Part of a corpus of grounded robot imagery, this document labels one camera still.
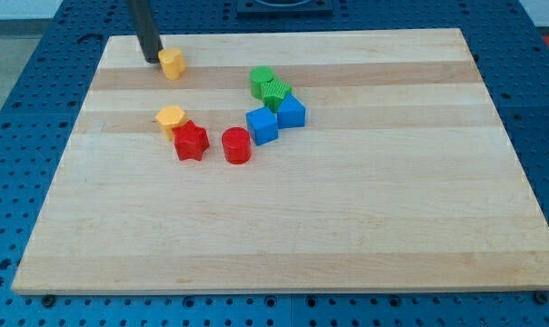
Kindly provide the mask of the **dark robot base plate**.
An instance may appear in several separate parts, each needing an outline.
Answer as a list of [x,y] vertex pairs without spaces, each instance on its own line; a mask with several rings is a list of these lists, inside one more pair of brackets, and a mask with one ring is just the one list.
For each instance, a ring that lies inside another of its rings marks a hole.
[[237,0],[235,12],[238,15],[292,15],[329,14],[333,12],[332,0]]

